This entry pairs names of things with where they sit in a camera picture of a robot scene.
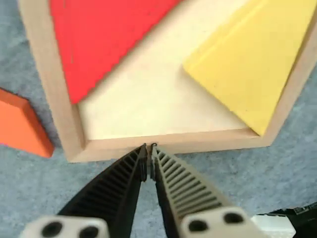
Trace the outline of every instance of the triangular block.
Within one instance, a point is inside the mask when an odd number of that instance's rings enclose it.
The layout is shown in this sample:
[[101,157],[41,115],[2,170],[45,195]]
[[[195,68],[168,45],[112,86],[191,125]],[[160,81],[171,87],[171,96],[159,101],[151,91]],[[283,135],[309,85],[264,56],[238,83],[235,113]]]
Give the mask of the triangular block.
[[317,0],[251,0],[184,62],[185,70],[263,135]]
[[181,0],[51,0],[72,103],[78,103]]
[[0,89],[0,144],[50,157],[54,146],[28,100]]

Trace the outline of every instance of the tray border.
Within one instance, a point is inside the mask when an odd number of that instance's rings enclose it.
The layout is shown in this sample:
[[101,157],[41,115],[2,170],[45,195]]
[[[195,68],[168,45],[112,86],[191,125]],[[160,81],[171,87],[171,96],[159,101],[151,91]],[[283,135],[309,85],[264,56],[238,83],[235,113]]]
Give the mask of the tray border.
[[30,48],[54,124],[69,162],[119,158],[143,143],[157,142],[171,153],[264,147],[272,144],[317,62],[317,7],[288,81],[264,136],[251,129],[87,140],[77,105],[72,105],[50,14],[50,0],[19,0]]

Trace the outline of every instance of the yellow triangle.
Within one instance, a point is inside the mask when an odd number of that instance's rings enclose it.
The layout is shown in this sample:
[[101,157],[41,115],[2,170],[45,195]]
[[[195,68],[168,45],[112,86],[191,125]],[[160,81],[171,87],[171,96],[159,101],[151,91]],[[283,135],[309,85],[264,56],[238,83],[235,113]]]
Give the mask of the yellow triangle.
[[251,0],[184,69],[259,135],[287,81],[317,0]]

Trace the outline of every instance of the red block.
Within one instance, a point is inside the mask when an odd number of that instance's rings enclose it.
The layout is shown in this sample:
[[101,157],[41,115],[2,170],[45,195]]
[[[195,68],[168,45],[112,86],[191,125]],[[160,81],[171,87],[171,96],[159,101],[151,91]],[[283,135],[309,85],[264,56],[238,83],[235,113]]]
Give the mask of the red block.
[[51,0],[69,97],[78,103],[181,0]]

